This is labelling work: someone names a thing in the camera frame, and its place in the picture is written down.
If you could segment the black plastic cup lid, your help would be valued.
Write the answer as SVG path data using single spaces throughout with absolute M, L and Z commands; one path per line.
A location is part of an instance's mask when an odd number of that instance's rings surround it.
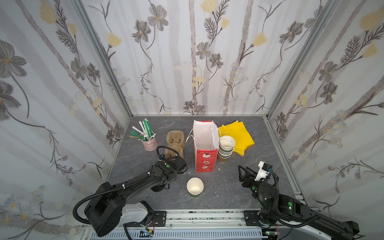
M 151 187 L 151 190 L 153 192 L 160 192 L 165 188 L 165 186 L 166 186 L 166 184 L 156 185 L 156 186 Z

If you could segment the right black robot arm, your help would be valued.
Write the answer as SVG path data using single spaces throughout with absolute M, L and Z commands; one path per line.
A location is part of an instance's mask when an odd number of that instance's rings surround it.
M 362 237 L 358 223 L 331 219 L 281 194 L 279 177 L 271 165 L 262 163 L 258 172 L 239 165 L 238 171 L 242 186 L 249 189 L 252 197 L 260 204 L 259 210 L 244 211 L 247 226 L 269 229 L 282 225 L 292 230 L 309 226 L 332 240 L 355 240 Z

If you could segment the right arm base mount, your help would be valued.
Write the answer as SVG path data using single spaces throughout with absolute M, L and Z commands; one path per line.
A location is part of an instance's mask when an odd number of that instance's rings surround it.
M 271 226 L 262 222 L 259 211 L 245 210 L 244 220 L 247 227 L 261 227 L 261 228 L 270 228 Z

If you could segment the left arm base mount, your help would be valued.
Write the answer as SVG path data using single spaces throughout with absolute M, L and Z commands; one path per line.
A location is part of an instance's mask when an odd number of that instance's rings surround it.
M 140 222 L 131 222 L 125 224 L 126 227 L 165 227 L 166 226 L 166 211 L 154 211 L 152 213 L 148 213 L 147 216 Z

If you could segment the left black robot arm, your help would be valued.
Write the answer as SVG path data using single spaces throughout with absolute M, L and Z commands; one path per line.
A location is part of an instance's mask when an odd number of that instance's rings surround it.
M 177 151 L 159 146 L 156 152 L 159 160 L 146 172 L 119 184 L 103 183 L 93 195 L 75 204 L 73 217 L 82 224 L 91 225 L 98 237 L 125 224 L 122 219 L 126 216 L 124 207 L 129 199 L 147 188 L 154 192 L 161 191 L 177 175 L 188 170 L 186 161 Z

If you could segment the green white paper cup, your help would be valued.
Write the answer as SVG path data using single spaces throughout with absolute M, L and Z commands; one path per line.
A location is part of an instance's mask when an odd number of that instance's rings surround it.
M 204 183 L 199 178 L 191 178 L 187 182 L 187 191 L 193 197 L 198 197 L 204 190 Z

